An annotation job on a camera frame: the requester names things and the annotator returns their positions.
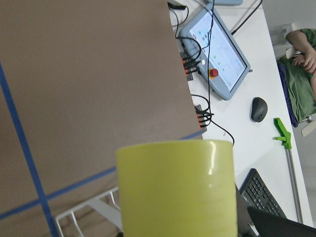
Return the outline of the yellow plastic cup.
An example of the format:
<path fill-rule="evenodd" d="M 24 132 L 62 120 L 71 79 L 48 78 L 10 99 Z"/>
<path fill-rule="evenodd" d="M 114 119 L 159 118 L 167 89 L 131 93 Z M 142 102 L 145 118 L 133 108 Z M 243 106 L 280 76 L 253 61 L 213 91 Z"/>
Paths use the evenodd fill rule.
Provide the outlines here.
<path fill-rule="evenodd" d="M 124 236 L 237 236 L 232 143 L 140 144 L 116 160 Z"/>

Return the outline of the robot teach pendant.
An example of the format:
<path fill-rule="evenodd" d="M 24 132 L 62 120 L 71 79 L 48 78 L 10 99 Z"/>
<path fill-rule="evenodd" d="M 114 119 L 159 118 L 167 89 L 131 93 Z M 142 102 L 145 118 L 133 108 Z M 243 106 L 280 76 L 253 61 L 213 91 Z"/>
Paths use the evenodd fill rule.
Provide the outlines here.
<path fill-rule="evenodd" d="M 250 64 L 212 2 L 181 29 L 178 38 L 209 87 L 223 100 L 230 100 Z"/>

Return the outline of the black computer mouse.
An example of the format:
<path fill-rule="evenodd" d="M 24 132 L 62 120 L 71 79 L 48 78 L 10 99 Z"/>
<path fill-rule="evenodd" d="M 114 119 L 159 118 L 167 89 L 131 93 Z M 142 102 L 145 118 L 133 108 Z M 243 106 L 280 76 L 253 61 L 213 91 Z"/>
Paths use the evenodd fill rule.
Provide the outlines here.
<path fill-rule="evenodd" d="M 253 122 L 262 122 L 268 112 L 266 101 L 260 97 L 254 97 L 251 105 L 250 118 Z"/>

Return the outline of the black keyboard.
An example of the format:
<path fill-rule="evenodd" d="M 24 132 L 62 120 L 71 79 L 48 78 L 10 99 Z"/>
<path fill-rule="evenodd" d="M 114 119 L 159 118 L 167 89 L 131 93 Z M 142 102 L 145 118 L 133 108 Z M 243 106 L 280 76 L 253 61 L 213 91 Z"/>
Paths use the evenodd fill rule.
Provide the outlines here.
<path fill-rule="evenodd" d="M 248 205 L 256 207 L 267 213 L 286 218 L 282 208 L 262 180 L 255 168 L 250 169 L 239 193 L 248 203 Z"/>

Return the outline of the green clamp on rod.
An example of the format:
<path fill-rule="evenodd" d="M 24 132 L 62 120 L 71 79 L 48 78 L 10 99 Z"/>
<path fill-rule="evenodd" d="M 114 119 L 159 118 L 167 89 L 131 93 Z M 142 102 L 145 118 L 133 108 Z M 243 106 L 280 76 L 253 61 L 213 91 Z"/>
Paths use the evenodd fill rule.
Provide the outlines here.
<path fill-rule="evenodd" d="M 285 149 L 297 221 L 298 221 L 298 223 L 303 224 L 303 216 L 302 216 L 299 192 L 298 192 L 298 187 L 297 187 L 297 180 L 296 180 L 293 156 L 292 156 L 292 152 L 291 152 L 291 149 L 292 149 L 291 133 L 286 129 L 286 127 L 284 126 L 284 124 L 280 118 L 274 118 L 274 126 L 277 129 L 277 131 L 279 132 L 279 136 L 274 137 L 273 139 L 277 140 L 277 141 L 281 141 L 281 145 Z"/>

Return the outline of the seated person in green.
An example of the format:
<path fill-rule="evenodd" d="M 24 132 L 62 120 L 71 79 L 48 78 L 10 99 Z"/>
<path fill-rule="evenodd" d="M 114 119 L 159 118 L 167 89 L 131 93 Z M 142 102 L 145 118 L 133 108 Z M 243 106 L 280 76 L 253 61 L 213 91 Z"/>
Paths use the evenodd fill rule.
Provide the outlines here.
<path fill-rule="evenodd" d="M 281 57 L 277 67 L 294 127 L 316 112 L 316 30 L 299 29 L 286 35 L 299 54 Z"/>

